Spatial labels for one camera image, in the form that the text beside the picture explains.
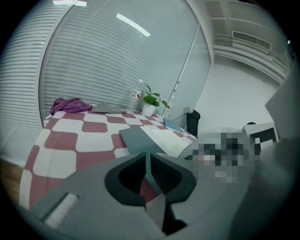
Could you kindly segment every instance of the red and white checkered tablecloth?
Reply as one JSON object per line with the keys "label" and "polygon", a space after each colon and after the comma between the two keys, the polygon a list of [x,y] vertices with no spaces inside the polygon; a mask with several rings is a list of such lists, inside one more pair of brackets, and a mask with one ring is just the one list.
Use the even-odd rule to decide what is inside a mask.
{"label": "red and white checkered tablecloth", "polygon": [[[146,117],[140,112],[55,113],[28,156],[20,185],[20,205],[29,209],[75,171],[129,155],[119,130],[140,126],[166,129],[160,118],[155,115]],[[195,140],[185,130],[183,135],[176,134],[187,143]],[[142,182],[140,194],[146,202],[157,196],[146,179]]]}

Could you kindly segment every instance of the notebook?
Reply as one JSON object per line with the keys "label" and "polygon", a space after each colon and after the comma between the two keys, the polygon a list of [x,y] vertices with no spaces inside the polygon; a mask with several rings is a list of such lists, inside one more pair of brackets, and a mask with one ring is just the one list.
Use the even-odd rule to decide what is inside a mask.
{"label": "notebook", "polygon": [[173,122],[172,120],[168,120],[168,119],[164,118],[164,123],[165,123],[166,128],[168,128],[172,131],[183,134],[182,129],[178,126],[178,124],[176,122]]}

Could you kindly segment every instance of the green plant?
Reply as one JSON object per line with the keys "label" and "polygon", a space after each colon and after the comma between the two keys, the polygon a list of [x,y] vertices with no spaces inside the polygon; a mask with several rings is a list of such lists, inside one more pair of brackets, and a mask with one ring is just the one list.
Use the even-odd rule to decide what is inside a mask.
{"label": "green plant", "polygon": [[165,105],[166,107],[169,107],[167,102],[166,101],[161,101],[160,99],[160,94],[159,93],[152,93],[151,92],[151,88],[149,85],[145,84],[148,89],[149,89],[149,92],[146,91],[147,95],[144,96],[143,98],[143,101],[145,103],[148,103],[150,105],[153,105],[153,106],[159,106],[159,102],[161,102],[163,105]]}

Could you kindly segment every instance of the purple cloth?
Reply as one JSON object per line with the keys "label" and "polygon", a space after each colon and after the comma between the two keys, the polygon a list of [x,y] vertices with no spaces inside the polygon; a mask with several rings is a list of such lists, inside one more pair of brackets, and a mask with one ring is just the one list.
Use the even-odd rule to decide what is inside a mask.
{"label": "purple cloth", "polygon": [[51,115],[53,116],[58,111],[65,111],[68,113],[77,113],[82,111],[88,111],[92,109],[92,105],[84,103],[79,98],[71,98],[68,100],[63,99],[62,97],[56,99],[51,108]]}

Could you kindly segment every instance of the black bag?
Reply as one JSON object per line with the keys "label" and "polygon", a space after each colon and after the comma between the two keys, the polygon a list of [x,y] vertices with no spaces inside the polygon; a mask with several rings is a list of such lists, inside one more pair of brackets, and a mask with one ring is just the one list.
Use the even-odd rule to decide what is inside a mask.
{"label": "black bag", "polygon": [[198,136],[198,123],[200,117],[200,113],[195,110],[191,113],[187,113],[187,132],[195,137]]}

